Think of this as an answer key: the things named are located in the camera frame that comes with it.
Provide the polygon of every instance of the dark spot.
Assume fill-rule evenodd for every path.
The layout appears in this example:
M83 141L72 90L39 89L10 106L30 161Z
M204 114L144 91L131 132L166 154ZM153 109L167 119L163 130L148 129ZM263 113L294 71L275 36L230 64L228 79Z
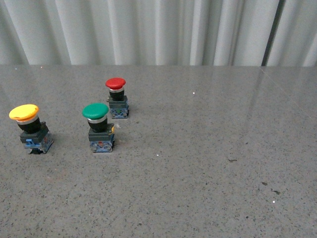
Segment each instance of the dark spot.
M272 192L275 192L277 195L280 195L280 194L281 194L281 192L276 191L276 190L273 190L272 188L271 188L271 191L272 191Z

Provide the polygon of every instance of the green push button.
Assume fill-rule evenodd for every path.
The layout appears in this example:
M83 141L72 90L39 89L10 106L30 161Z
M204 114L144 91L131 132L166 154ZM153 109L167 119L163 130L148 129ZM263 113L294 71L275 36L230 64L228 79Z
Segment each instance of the green push button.
M83 109L83 116L88 119L96 120L104 117L109 108L103 103L92 103Z

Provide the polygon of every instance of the blue terminal block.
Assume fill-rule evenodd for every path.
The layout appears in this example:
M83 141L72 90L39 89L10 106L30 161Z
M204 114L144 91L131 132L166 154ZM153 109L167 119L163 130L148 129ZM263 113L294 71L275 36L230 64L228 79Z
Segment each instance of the blue terminal block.
M111 78L106 81L109 88L109 107L112 118L128 118L129 104L128 98L124 95L125 80L123 78Z
M35 133L27 134L25 131L20 135L21 142L29 154L47 153L53 144L52 134L50 133L45 121L41 123L41 129Z
M46 154L53 144L52 134L46 123L40 122L37 116L38 110L38 106L26 104L13 109L9 114L23 130L20 140L29 154Z
M106 114L109 108L103 103L93 103L83 109L82 115L90 126L88 139L94 153L112 152L114 146L114 124L109 123Z

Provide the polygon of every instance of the silver ring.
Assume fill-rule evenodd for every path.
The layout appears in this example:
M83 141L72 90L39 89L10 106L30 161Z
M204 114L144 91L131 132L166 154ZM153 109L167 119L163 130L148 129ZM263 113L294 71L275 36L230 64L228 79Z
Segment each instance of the silver ring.
M122 91L124 91L124 88L122 87L122 88L120 88L120 89L111 89L111 88L109 88L109 92L111 92L111 93L120 93L120 92L122 92Z
M98 124L100 122L103 122L104 120L107 119L107 115L104 115L102 118L99 118L99 119L96 119L96 120L93 120L93 119L89 119L87 118L87 121L91 124Z
M19 125L27 125L27 124L30 124L32 122L35 122L37 119L38 119L38 115L36 115L34 118L32 118L31 120L27 120L27 121L20 121L20 120L16 120L16 122L19 124Z

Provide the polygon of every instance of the curtain fold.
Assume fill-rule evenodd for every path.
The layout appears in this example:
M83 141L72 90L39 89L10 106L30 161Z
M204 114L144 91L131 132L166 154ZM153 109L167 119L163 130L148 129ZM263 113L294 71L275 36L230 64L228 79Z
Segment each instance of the curtain fold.
M0 0L0 64L261 66L278 3ZM316 22L286 0L267 65L316 65Z

